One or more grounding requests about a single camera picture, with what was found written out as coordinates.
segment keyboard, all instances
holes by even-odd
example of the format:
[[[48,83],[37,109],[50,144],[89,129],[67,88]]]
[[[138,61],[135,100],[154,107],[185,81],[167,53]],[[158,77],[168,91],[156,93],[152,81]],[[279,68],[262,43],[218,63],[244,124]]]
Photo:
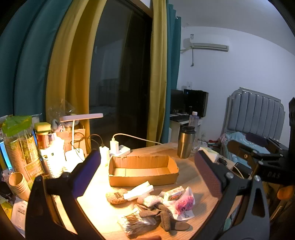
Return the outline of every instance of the keyboard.
[[[179,115],[179,116],[170,117],[170,120],[175,121],[175,122],[188,121],[189,115]]]

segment jar lid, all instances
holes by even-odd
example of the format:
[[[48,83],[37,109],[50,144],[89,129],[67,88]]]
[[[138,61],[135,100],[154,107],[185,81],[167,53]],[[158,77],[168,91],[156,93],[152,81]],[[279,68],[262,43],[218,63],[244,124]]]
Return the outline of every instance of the jar lid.
[[[186,134],[195,134],[195,127],[194,126],[184,126],[180,129],[180,132],[186,133]]]
[[[48,135],[49,132],[36,132],[36,135]]]

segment plastic bottle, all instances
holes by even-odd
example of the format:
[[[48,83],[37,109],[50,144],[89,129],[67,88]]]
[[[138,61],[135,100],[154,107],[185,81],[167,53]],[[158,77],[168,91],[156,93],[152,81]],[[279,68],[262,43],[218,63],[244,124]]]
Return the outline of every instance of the plastic bottle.
[[[189,126],[194,126],[196,131],[195,140],[193,143],[193,149],[198,145],[198,136],[199,136],[198,122],[199,122],[198,112],[192,112],[192,114],[189,116]]]

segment pink package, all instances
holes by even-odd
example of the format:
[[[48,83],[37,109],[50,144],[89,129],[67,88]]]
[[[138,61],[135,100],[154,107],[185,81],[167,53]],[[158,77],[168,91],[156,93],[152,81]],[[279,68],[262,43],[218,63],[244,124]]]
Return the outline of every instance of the pink package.
[[[186,210],[191,210],[193,207],[194,198],[192,196],[183,196],[175,202],[175,209],[178,215]]]

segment window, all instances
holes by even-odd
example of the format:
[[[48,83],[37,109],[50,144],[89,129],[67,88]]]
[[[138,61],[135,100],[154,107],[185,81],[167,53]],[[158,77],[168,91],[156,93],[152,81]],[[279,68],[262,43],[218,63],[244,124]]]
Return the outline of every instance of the window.
[[[105,145],[115,133],[146,138],[149,103],[152,19],[128,1],[108,0],[96,33],[90,76],[91,133]],[[146,142],[126,136],[116,140],[131,149]]]

